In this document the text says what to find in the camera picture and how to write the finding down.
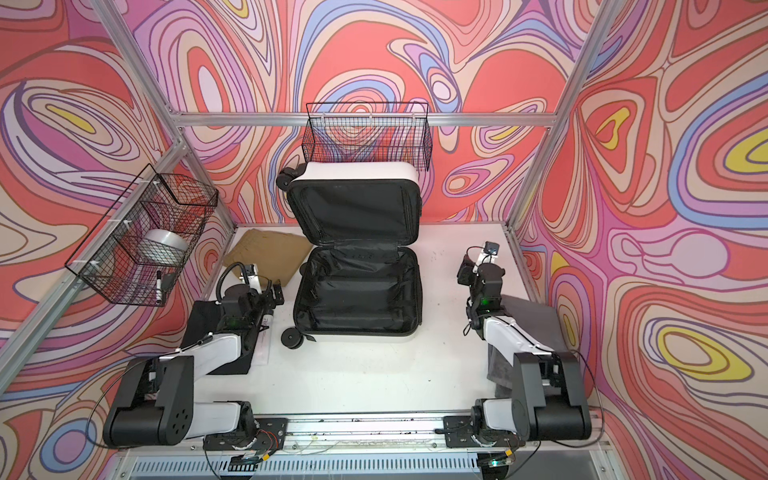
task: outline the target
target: colorful patterned wall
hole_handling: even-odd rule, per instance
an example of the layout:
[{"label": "colorful patterned wall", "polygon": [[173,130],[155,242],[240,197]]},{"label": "colorful patterned wall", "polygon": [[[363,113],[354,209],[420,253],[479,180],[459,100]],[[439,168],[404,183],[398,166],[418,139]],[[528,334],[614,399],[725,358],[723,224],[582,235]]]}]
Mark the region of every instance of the colorful patterned wall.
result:
[{"label": "colorful patterned wall", "polygon": [[[0,348],[88,229],[168,149],[87,3],[0,2]],[[2,480],[97,477],[111,453],[85,441],[88,413],[129,358],[180,342],[224,237],[212,218],[162,309],[81,292],[0,396]],[[89,426],[92,438],[108,400]]]},{"label": "colorful patterned wall", "polygon": [[[188,127],[187,138],[237,223],[293,222],[275,177],[303,161],[302,127]],[[505,220],[543,127],[458,127],[420,172],[422,222]]]},{"label": "colorful patterned wall", "polygon": [[2,343],[88,229],[167,149],[92,12],[78,0],[17,3],[0,6]]},{"label": "colorful patterned wall", "polygon": [[121,2],[178,111],[304,111],[425,99],[435,111],[553,111],[597,8],[534,0]]},{"label": "colorful patterned wall", "polygon": [[628,4],[518,238],[627,478],[768,478],[768,4]]},{"label": "colorful patterned wall", "polygon": [[[433,112],[551,112],[597,5],[535,0],[215,2],[124,7],[179,111],[301,112],[409,101]],[[302,128],[195,127],[190,142],[241,223],[293,221],[274,184]],[[422,221],[505,220],[542,128],[441,127]]]}]

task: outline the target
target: suitcase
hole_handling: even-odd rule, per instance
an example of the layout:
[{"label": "suitcase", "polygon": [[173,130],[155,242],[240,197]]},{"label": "suitcase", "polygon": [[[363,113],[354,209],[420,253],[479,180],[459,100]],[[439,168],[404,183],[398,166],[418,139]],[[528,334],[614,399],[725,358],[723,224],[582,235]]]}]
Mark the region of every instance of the suitcase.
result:
[{"label": "suitcase", "polygon": [[277,179],[306,238],[317,245],[301,266],[293,321],[283,343],[304,337],[395,340],[422,322],[419,175],[405,162],[283,169]]}]

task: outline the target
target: black wire basket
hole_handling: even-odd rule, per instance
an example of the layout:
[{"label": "black wire basket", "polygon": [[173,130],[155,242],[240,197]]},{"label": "black wire basket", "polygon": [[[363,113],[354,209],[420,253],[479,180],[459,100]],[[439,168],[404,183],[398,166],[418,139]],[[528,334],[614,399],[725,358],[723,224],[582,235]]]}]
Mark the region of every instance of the black wire basket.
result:
[{"label": "black wire basket", "polygon": [[65,266],[110,303],[163,306],[218,205],[219,193],[186,175],[154,172],[139,195],[122,219],[109,220],[118,225],[90,259],[80,262],[78,271],[72,258],[93,230]]},{"label": "black wire basket", "polygon": [[316,102],[306,104],[301,148],[306,161],[404,161],[418,170],[432,163],[426,102]]}]

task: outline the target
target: metal rail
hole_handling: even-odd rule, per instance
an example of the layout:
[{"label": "metal rail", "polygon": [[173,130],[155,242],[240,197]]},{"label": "metal rail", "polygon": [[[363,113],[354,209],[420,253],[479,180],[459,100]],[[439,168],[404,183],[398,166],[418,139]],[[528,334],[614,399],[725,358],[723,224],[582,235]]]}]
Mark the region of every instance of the metal rail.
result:
[{"label": "metal rail", "polygon": [[[184,135],[184,129],[177,125],[176,121],[171,117],[170,113],[173,109],[163,94],[157,80],[155,80],[152,70],[149,68],[144,55],[141,53],[141,50],[136,43],[136,39],[131,34],[128,25],[125,23],[123,16],[114,6],[114,2],[112,0],[91,0],[91,4],[101,20],[104,29],[114,42],[114,46],[117,47],[123,60],[125,60],[128,74],[133,81],[141,86],[141,89],[147,95],[152,108],[155,110],[155,114],[166,130],[168,130],[168,134],[174,140],[181,141],[187,146],[187,165],[192,171],[192,174],[199,181],[214,185],[208,174],[208,170],[206,170],[203,162],[200,161],[195,150],[191,148],[186,135]],[[225,227],[233,230],[234,223],[227,207],[222,203],[219,203],[217,212],[219,213],[221,220],[225,223]]]},{"label": "metal rail", "polygon": [[[363,116],[363,117],[408,117],[410,114],[336,114],[338,116]],[[186,113],[174,112],[170,114],[175,124],[180,127],[198,126],[254,126],[254,127],[303,127],[308,119],[306,113]],[[551,127],[556,120],[555,114],[545,113],[456,113],[456,114],[429,114],[429,124],[434,127],[485,127],[485,126],[533,126]]]},{"label": "metal rail", "polygon": [[568,118],[576,105],[578,95],[584,87],[592,65],[597,60],[605,38],[611,30],[611,26],[614,24],[614,20],[622,6],[624,6],[624,0],[604,0],[600,4],[598,14],[595,15],[592,27],[587,34],[586,40],[584,40],[584,46],[579,52],[574,70],[571,72],[571,76],[568,78],[565,89],[560,96],[560,101],[555,110],[557,120],[542,140],[541,145],[539,145],[538,152],[536,152],[536,156],[531,162],[531,167],[528,169],[528,174],[523,179],[518,196],[515,198],[512,209],[509,211],[509,217],[506,220],[507,228],[513,228],[514,220],[519,217],[523,207],[530,201],[549,159],[556,153],[557,142],[568,125]]},{"label": "metal rail", "polygon": [[[160,158],[155,169],[158,172],[172,171],[186,151],[186,147],[177,142]],[[116,209],[112,217],[123,217],[136,204],[147,185],[139,183]],[[82,250],[77,261],[90,259],[117,226],[118,223],[116,222],[107,223]],[[85,284],[82,280],[69,270],[64,269],[59,281],[45,294],[44,299],[38,303],[20,327],[11,334],[8,342],[0,349],[0,365],[2,365],[0,369],[0,395],[11,385],[29,358],[38,349],[40,343],[84,287]]]}]

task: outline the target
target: black wheel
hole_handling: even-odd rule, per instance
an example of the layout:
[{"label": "black wheel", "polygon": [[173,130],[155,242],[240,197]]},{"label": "black wheel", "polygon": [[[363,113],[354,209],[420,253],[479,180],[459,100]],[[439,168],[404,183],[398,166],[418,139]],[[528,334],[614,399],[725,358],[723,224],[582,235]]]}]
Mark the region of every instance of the black wheel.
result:
[{"label": "black wheel", "polygon": [[284,192],[288,191],[288,185],[292,181],[293,181],[293,177],[291,177],[289,174],[278,174],[277,179],[275,179],[277,188],[281,189]]},{"label": "black wheel", "polygon": [[283,335],[280,337],[280,341],[291,350],[295,350],[304,343],[304,335],[302,335],[298,329],[290,327],[289,329],[285,329]]}]

